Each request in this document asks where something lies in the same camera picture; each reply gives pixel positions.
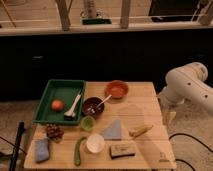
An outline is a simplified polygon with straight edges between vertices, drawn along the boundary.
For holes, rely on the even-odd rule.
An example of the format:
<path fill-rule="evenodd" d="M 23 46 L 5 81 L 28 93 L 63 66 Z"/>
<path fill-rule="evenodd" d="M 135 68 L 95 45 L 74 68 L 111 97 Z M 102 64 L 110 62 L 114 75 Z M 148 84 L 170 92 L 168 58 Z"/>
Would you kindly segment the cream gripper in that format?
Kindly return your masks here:
<path fill-rule="evenodd" d="M 161 110 L 162 110 L 163 124 L 168 126 L 176 116 L 175 107 L 171 105 L 162 104 Z"/>

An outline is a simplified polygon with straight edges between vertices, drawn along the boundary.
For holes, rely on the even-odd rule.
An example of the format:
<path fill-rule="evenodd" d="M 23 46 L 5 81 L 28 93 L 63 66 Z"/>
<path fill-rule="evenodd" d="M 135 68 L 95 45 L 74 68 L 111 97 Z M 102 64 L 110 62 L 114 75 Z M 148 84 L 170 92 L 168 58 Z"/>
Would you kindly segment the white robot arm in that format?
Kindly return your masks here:
<path fill-rule="evenodd" d="M 157 95 L 164 125 L 169 125 L 176 116 L 173 108 L 186 99 L 213 115 L 213 87 L 205 84 L 207 77 L 208 70 L 200 62 L 173 68 L 166 74 L 166 86 Z"/>

